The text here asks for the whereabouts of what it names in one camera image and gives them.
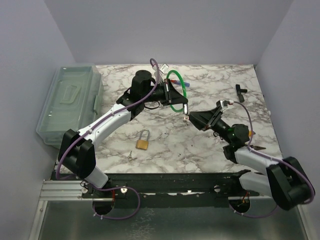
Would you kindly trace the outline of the green cable lock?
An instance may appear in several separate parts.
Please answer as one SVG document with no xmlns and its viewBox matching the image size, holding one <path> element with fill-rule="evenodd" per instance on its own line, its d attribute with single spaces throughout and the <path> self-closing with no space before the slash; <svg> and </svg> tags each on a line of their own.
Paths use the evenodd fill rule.
<svg viewBox="0 0 320 240">
<path fill-rule="evenodd" d="M 179 80 L 180 80 L 181 82 L 184 82 L 182 76 L 181 76 L 176 70 L 174 70 L 174 69 L 173 69 L 173 70 L 170 70 L 170 71 L 167 73 L 166 78 L 169 79 L 171 74 L 175 74 L 175 75 L 179 78 Z M 184 86 L 184 84 L 183 84 L 181 87 L 182 87 L 182 93 L 183 93 L 183 95 L 187 98 L 187 90 L 186 90 L 186 87 Z M 185 109 L 184 106 L 183 106 L 181 109 L 175 109 L 175 108 L 173 107 L 173 105 L 170 105 L 170 108 L 171 108 L 174 112 L 176 112 L 176 113 L 184 112 L 184 119 L 183 119 L 183 120 L 187 120 L 187 121 L 189 120 L 188 111 L 187 111 L 187 110 L 184 110 L 184 109 Z"/>
</svg>

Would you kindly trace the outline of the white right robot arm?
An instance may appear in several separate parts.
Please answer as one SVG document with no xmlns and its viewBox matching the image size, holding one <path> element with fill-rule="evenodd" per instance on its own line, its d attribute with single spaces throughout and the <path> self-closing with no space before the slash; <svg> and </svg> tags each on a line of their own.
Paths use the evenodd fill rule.
<svg viewBox="0 0 320 240">
<path fill-rule="evenodd" d="M 212 130 L 227 142 L 223 147 L 227 160 L 254 170 L 243 173 L 230 183 L 234 195 L 254 191 L 272 197 L 276 205 L 286 211 L 314 200 L 315 189 L 296 158 L 279 159 L 255 150 L 249 145 L 249 126 L 228 125 L 222 120 L 222 114 L 222 108 L 217 106 L 207 111 L 191 111 L 188 118 L 198 130 Z"/>
</svg>

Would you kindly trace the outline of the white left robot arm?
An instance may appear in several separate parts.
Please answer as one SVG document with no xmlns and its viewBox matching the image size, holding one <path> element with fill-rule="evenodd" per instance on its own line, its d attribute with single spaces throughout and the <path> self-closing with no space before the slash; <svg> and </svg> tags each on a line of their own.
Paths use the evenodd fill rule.
<svg viewBox="0 0 320 240">
<path fill-rule="evenodd" d="M 131 87 L 119 97 L 112 108 L 88 126 L 74 131 L 67 130 L 58 155 L 58 166 L 64 166 L 74 175 L 92 184 L 93 191 L 101 198 L 111 191 L 108 176 L 96 165 L 96 148 L 119 127 L 133 120 L 146 103 L 159 102 L 163 106 L 183 106 L 188 113 L 188 99 L 180 94 L 168 79 L 154 79 L 147 70 L 135 73 Z"/>
</svg>

